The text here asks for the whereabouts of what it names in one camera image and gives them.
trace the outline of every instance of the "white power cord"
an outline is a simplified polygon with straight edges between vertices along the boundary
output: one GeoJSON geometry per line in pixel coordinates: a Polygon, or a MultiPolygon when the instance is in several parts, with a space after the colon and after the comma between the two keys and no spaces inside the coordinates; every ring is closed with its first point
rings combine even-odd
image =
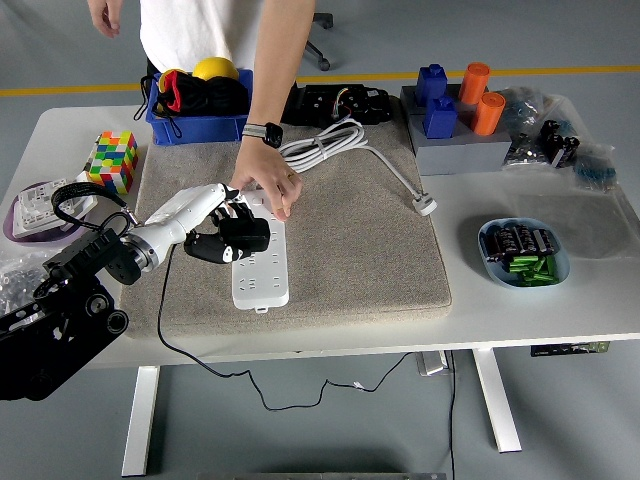
{"type": "Polygon", "coordinates": [[[437,206],[435,200],[427,193],[417,192],[391,162],[378,150],[367,145],[367,142],[368,140],[364,138],[362,124],[352,118],[345,117],[315,137],[286,143],[280,147],[279,151],[293,170],[302,173],[338,153],[357,148],[369,150],[382,160],[411,192],[413,207],[420,215],[426,216],[433,212],[437,206]]]}

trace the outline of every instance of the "rubik's cube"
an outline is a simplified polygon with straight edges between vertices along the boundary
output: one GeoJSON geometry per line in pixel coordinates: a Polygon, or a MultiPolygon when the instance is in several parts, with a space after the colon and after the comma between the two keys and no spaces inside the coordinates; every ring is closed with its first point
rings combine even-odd
{"type": "Polygon", "coordinates": [[[87,177],[112,192],[129,193],[138,163],[137,148],[129,131],[102,132],[84,168],[87,177]]]}

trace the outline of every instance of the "human hand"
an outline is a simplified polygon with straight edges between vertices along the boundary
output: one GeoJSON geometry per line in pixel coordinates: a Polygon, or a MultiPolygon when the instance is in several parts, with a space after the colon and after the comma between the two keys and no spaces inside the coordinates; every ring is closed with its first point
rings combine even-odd
{"type": "Polygon", "coordinates": [[[245,136],[229,186],[242,190],[254,180],[267,193],[275,217],[286,221],[302,191],[302,178],[287,165],[278,150],[260,138],[245,136]]]}
{"type": "Polygon", "coordinates": [[[105,37],[120,33],[120,11],[124,0],[87,0],[93,26],[105,37]]]}

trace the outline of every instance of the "table leg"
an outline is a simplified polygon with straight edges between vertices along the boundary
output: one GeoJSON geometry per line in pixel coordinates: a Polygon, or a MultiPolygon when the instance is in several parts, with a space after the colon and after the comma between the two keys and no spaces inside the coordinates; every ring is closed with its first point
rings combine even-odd
{"type": "Polygon", "coordinates": [[[500,453],[522,451],[493,348],[473,349],[473,357],[480,376],[484,399],[487,402],[498,451],[500,453]]]}
{"type": "Polygon", "coordinates": [[[142,476],[147,473],[149,440],[156,406],[156,392],[160,367],[139,367],[136,390],[133,394],[127,446],[122,462],[122,476],[142,476]]]}

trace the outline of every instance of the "gray floor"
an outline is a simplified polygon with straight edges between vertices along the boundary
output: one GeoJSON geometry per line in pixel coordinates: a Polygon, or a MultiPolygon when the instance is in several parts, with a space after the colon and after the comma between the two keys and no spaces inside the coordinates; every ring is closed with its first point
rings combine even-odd
{"type": "MultiPolygon", "coordinates": [[[[328,32],[314,27],[312,39],[331,60],[331,75],[417,72],[429,63],[463,70],[476,60],[494,69],[640,63],[637,2],[523,3],[320,0],[318,10],[333,12],[336,25],[328,32]]],[[[110,41],[93,30],[84,2],[0,2],[0,93],[137,82],[144,65],[138,15],[137,3],[126,2],[121,38],[110,41]]],[[[300,74],[320,72],[305,57],[300,74]]],[[[595,139],[616,147],[624,187],[640,175],[639,80],[640,73],[495,77],[490,88],[530,85],[569,97],[595,139]]],[[[395,95],[407,84],[366,83],[395,95]]],[[[44,111],[139,100],[133,91],[0,96],[0,192],[44,111]]],[[[640,211],[640,192],[626,192],[640,211]]],[[[639,478],[639,342],[616,342],[598,355],[534,359],[527,348],[496,355],[524,451],[498,454],[472,355],[457,352],[457,478],[639,478]]],[[[398,359],[219,368],[250,367],[267,401],[279,406],[315,401],[325,378],[372,386],[398,359]]],[[[135,376],[135,370],[84,370],[45,402],[0,404],[0,478],[119,478],[135,376]]],[[[268,413],[246,379],[221,380],[195,366],[165,367],[149,475],[169,480],[195,479],[198,472],[439,471],[451,478],[450,395],[451,377],[423,379],[408,357],[374,394],[328,389],[317,408],[268,413]]]]}

